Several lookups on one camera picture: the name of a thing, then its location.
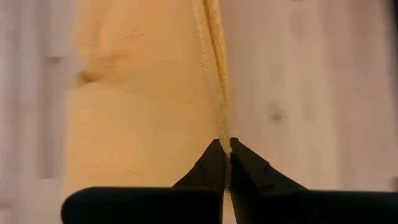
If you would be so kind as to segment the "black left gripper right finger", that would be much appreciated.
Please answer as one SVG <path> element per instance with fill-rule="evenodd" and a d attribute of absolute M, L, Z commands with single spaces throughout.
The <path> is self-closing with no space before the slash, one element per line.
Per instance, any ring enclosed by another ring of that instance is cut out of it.
<path fill-rule="evenodd" d="M 230 140 L 231 199 L 238 223 L 397 224 L 397 193 L 311 190 Z"/>

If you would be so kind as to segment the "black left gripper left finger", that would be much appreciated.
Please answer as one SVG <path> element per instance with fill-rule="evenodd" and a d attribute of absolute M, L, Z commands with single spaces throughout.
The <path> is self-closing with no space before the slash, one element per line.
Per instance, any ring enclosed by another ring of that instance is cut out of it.
<path fill-rule="evenodd" d="M 214 139 L 171 187 L 88 187 L 61 207 L 64 224 L 220 224 L 226 154 Z"/>

